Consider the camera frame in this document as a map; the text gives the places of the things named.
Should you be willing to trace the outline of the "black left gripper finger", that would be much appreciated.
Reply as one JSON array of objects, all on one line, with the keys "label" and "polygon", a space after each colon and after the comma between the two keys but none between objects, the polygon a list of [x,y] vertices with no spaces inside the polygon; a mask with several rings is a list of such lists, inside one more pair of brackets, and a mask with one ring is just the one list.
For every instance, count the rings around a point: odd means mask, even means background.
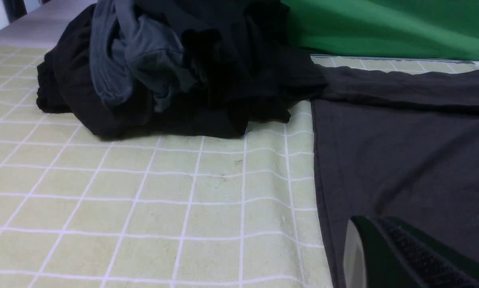
[{"label": "black left gripper finger", "polygon": [[479,288],[479,263],[401,219],[354,216],[343,254],[347,288]]}]

